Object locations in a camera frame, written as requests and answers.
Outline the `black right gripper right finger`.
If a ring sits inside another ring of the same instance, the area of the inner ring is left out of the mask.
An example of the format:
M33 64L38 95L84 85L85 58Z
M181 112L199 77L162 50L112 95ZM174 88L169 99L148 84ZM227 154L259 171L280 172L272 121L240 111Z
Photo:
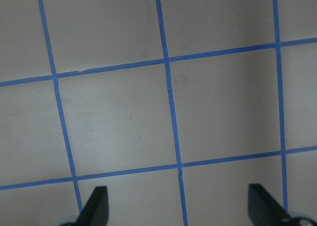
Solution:
M259 183L248 186L248 216L254 226L289 226L291 216Z

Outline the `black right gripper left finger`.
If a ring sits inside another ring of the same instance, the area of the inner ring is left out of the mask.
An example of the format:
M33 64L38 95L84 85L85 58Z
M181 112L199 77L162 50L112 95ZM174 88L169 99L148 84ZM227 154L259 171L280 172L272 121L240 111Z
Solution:
M86 205L76 220L77 226L106 226L109 220L108 192L106 186L94 188Z

